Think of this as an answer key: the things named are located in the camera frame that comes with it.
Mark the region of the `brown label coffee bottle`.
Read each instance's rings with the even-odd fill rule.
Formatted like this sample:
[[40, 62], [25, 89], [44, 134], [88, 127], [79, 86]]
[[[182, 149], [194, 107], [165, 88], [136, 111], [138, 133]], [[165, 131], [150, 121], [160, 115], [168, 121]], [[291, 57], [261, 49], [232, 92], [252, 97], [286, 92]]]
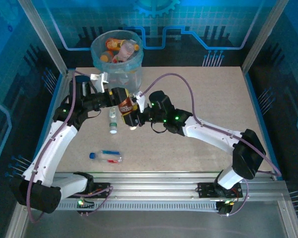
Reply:
[[130, 130], [135, 130], [137, 128], [137, 126], [134, 125], [133, 117], [132, 117], [134, 107], [133, 107], [133, 103], [129, 96], [127, 96], [126, 99], [124, 99], [118, 105], [118, 109], [121, 113], [121, 118], [122, 118], [123, 122], [129, 126]]

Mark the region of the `pink label plastic bottle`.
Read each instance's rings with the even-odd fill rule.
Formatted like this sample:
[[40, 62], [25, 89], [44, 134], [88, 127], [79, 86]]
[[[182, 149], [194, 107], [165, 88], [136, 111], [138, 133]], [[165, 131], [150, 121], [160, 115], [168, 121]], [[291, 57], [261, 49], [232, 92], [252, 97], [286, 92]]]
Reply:
[[126, 42], [126, 43], [124, 42], [121, 45], [118, 54], [116, 54], [113, 57], [112, 62], [113, 63], [126, 62], [130, 58], [130, 56], [134, 53], [134, 51], [135, 51], [134, 44], [130, 42]]

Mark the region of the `orange juice bottle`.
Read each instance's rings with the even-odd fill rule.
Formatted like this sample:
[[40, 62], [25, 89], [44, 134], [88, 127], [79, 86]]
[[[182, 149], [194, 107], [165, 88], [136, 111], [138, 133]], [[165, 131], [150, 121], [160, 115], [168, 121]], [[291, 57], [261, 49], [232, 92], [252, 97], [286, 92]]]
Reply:
[[109, 51], [120, 51], [120, 48], [125, 40], [115, 39], [115, 38], [108, 38], [105, 41], [105, 47]]

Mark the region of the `small green label water bottle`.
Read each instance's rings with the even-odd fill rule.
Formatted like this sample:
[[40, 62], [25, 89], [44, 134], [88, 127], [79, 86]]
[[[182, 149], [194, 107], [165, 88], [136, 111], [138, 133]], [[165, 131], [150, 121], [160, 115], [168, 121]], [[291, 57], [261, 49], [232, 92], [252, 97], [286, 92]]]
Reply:
[[111, 107], [109, 111], [109, 131], [111, 134], [117, 133], [116, 107]]

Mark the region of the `blue cap clear bottle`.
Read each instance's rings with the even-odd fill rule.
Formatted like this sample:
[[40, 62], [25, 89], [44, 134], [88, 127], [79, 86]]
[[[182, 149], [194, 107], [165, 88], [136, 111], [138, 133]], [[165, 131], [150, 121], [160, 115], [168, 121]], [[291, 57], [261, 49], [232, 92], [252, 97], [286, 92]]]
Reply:
[[100, 150], [97, 152], [91, 152], [89, 154], [91, 160], [98, 160], [101, 162], [118, 164], [123, 161], [122, 153], [113, 150]]

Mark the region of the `black connector box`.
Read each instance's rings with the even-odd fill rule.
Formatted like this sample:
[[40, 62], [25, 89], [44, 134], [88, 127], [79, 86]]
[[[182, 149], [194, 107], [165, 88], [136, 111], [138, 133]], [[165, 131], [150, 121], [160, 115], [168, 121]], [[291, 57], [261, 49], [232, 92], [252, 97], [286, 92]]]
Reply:
[[231, 213], [233, 206], [234, 206], [233, 201], [216, 202], [216, 209], [217, 209], [219, 215], [228, 216]]
[[93, 201], [87, 201], [84, 198], [80, 198], [77, 200], [77, 212], [82, 215], [84, 213], [84, 209], [94, 208], [95, 203]]

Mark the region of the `aluminium frame post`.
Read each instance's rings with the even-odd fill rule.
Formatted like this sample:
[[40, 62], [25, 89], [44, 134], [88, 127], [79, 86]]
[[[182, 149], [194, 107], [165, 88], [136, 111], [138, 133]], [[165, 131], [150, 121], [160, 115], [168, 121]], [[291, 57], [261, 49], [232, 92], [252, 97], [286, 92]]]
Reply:
[[275, 27], [288, 2], [289, 0], [276, 0], [274, 7], [271, 9], [254, 44], [252, 45], [248, 55], [246, 56], [242, 64], [241, 70], [244, 75], [250, 70], [264, 43], [272, 33], [273, 28]]
[[46, 26], [44, 25], [37, 9], [32, 3], [32, 0], [18, 0], [18, 2], [61, 75], [67, 75], [68, 69], [65, 65], [65, 62], [63, 61], [61, 54], [59, 53], [55, 43], [53, 42], [53, 39], [50, 36]]

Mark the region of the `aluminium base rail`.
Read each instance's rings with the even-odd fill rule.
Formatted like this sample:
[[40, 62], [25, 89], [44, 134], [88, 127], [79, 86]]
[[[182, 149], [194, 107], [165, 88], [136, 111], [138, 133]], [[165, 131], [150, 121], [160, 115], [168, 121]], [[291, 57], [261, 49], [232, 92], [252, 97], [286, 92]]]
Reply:
[[[200, 198], [195, 191], [200, 182], [213, 182], [215, 173], [194, 172], [108, 172], [92, 173], [95, 182], [108, 182], [113, 186], [110, 201], [233, 201], [236, 211], [243, 200], [248, 202], [276, 202], [285, 205], [290, 199], [286, 183], [273, 180], [268, 175], [257, 175], [248, 182], [241, 181], [241, 198]], [[78, 200], [68, 197], [65, 200]], [[87, 198], [87, 201], [101, 201], [104, 198]]]

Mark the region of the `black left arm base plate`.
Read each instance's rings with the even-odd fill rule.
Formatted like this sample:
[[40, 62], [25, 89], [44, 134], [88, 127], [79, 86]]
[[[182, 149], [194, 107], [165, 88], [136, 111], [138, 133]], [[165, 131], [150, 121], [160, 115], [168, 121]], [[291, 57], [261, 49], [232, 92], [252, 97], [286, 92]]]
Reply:
[[92, 187], [92, 191], [90, 194], [94, 194], [93, 196], [91, 196], [91, 198], [106, 198], [109, 194], [109, 187], [111, 186], [110, 183], [108, 182], [95, 182], [93, 187]]

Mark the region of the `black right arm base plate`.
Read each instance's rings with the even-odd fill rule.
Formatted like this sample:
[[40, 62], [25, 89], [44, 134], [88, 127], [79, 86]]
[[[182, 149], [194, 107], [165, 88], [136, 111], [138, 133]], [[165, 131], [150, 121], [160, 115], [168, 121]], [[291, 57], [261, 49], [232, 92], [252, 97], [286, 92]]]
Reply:
[[214, 182], [200, 182], [195, 191], [200, 198], [241, 198], [243, 192], [241, 184], [236, 183], [231, 189], [225, 189]]

